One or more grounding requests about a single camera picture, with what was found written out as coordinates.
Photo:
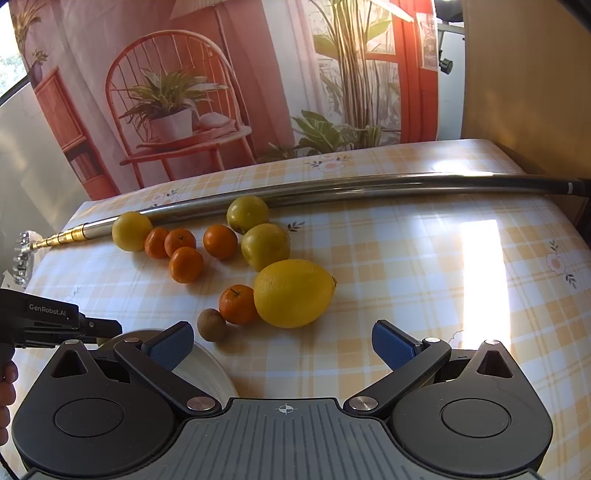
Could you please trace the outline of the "person's left hand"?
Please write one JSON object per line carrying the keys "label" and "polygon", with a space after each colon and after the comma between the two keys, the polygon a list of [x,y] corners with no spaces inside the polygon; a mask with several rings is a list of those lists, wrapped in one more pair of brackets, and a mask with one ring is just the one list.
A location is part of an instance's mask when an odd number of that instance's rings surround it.
{"label": "person's left hand", "polygon": [[14,383],[18,379],[18,369],[13,361],[9,361],[3,372],[0,381],[0,445],[7,443],[9,438],[8,426],[10,424],[9,406],[16,400]]}

